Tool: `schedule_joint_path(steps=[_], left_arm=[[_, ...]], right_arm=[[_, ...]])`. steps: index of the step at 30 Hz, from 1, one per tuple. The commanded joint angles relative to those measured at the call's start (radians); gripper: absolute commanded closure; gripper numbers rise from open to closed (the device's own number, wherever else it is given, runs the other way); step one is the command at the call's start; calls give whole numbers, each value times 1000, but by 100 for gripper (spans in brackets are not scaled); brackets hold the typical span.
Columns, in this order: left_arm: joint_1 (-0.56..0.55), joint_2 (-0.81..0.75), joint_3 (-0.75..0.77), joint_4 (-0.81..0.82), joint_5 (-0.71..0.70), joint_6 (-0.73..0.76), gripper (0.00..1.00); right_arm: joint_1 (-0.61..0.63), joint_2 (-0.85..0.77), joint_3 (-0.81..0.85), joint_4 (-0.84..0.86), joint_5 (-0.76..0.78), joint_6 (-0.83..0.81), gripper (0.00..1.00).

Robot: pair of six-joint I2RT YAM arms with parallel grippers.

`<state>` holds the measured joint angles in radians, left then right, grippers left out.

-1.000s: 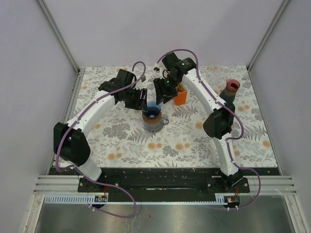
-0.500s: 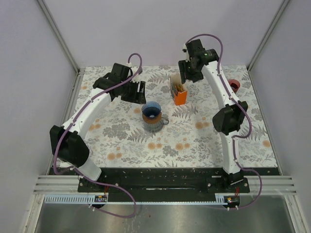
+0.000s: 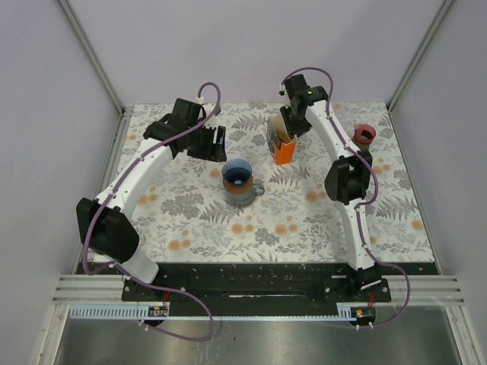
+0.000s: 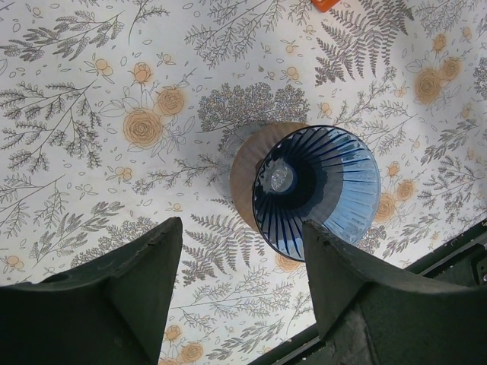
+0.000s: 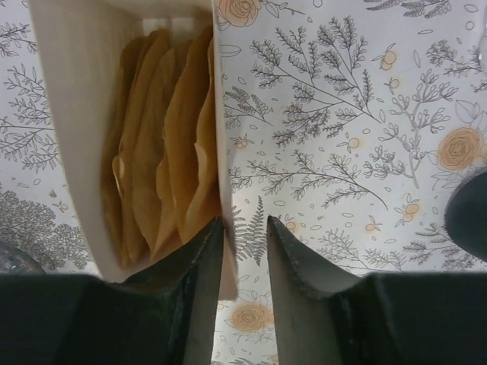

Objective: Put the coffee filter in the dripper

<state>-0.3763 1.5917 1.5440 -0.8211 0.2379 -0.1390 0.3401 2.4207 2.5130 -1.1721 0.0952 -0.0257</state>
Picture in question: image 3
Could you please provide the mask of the orange coffee filter box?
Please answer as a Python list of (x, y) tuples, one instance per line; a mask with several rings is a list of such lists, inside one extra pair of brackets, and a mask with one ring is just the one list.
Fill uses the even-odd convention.
[(282, 144), (279, 142), (275, 134), (279, 130), (287, 132), (282, 116), (270, 116), (267, 119), (266, 142), (275, 164), (281, 166), (292, 162), (297, 139), (289, 137), (291, 143)]

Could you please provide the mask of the blue glass dripper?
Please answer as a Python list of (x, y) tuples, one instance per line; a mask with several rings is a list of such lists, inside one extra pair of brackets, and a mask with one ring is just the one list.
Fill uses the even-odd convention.
[(244, 159), (236, 158), (228, 160), (221, 168), (221, 175), (224, 181), (241, 186), (253, 175), (250, 163)]

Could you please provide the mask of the grey glass carafe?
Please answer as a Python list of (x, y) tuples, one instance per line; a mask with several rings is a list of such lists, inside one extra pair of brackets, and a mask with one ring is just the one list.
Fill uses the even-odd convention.
[(245, 208), (253, 204), (256, 197), (265, 193), (262, 185), (255, 185), (253, 177), (241, 186), (232, 185), (223, 180), (224, 200), (230, 206)]

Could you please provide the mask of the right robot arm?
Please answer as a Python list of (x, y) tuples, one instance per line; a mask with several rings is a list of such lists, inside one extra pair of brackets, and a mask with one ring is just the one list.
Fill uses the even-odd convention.
[(281, 82), (279, 94), (288, 98), (281, 114), (289, 135), (299, 138), (313, 129), (322, 141), (331, 167), (324, 180), (328, 197), (335, 202), (342, 219), (348, 246), (347, 294), (357, 301), (365, 300), (381, 282), (380, 269), (370, 253), (370, 237), (366, 222), (366, 207), (377, 198), (378, 182), (372, 169), (372, 156), (362, 151), (339, 124), (329, 90), (307, 84), (300, 68)]

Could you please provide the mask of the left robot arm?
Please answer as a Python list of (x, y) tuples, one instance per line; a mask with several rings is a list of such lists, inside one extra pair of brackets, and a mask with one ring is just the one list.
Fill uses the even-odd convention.
[(76, 206), (83, 253), (94, 251), (139, 279), (138, 291), (148, 300), (162, 297), (165, 283), (157, 277), (158, 265), (140, 247), (130, 219), (156, 175), (179, 153), (211, 162), (227, 160), (225, 128), (205, 126), (220, 111), (219, 105), (209, 110), (201, 98), (177, 99), (170, 113), (147, 127), (138, 150), (114, 181), (96, 198), (82, 198)]

